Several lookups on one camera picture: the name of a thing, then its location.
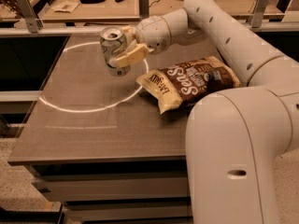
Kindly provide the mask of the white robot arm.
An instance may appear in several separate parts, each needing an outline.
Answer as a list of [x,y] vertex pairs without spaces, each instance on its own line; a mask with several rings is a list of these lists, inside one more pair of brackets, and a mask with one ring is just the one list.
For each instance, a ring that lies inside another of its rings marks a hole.
[[123,31],[122,67],[203,31],[242,85],[217,91],[192,109],[186,161],[194,224],[279,224],[274,160],[299,147],[299,62],[242,25],[213,0],[183,7]]

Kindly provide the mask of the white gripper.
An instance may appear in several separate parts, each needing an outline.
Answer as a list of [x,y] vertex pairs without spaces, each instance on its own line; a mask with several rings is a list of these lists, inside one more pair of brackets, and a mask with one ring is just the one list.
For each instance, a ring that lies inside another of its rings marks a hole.
[[122,68],[139,63],[150,53],[161,53],[170,46],[170,30],[165,19],[162,17],[148,17],[142,20],[136,28],[127,25],[122,26],[121,29],[128,43],[132,43],[136,38],[139,44],[132,50],[124,52],[119,57],[111,57],[108,63],[112,67]]

